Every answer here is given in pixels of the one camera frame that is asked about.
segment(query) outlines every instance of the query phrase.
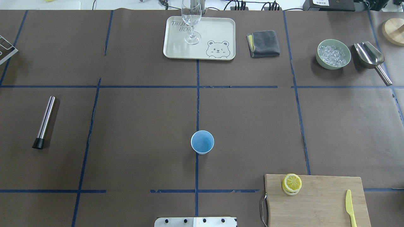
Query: bowl of ice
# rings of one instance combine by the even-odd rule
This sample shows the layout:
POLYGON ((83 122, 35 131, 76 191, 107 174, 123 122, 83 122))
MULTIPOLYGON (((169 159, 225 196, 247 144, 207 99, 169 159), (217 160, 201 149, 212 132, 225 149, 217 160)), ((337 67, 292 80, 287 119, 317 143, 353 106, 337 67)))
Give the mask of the bowl of ice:
POLYGON ((318 45, 316 59, 326 69, 339 69, 351 61, 351 52, 342 42, 329 39, 318 45))

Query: plastic knife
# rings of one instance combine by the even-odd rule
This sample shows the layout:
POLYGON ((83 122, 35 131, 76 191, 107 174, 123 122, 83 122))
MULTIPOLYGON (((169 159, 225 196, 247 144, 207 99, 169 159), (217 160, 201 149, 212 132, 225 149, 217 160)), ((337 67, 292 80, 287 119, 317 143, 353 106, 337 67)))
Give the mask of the plastic knife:
POLYGON ((347 190, 347 195, 345 196, 345 209, 347 213, 351 216, 351 226, 356 227, 355 215, 354 215, 354 206, 352 205, 352 196, 351 190, 347 190))

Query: gray towel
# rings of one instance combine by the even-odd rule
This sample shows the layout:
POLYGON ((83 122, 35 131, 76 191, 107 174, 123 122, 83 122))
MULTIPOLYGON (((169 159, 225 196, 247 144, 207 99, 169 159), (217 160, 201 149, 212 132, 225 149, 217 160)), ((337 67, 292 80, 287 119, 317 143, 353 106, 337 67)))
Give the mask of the gray towel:
POLYGON ((276 57, 280 54, 278 37, 275 31, 258 31, 247 34, 251 57, 276 57))

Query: wooden cutting board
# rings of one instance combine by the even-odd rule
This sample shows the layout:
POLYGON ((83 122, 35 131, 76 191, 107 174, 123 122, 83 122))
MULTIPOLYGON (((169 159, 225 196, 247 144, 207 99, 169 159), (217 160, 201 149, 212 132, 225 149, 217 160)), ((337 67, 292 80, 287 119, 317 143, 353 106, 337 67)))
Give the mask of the wooden cutting board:
POLYGON ((302 180, 299 193, 286 195, 282 190, 284 176, 265 175, 269 227, 350 227, 345 210, 348 189, 352 192, 357 227, 370 227, 360 177, 299 175, 302 180))

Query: lemon slice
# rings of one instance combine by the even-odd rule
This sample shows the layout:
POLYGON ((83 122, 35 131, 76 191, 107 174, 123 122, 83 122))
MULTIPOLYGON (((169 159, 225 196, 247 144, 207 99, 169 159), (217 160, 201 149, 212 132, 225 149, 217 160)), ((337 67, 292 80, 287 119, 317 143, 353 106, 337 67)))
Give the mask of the lemon slice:
POLYGON ((297 193, 302 188, 302 180, 294 173, 286 174, 282 181, 282 188, 285 192, 297 193))

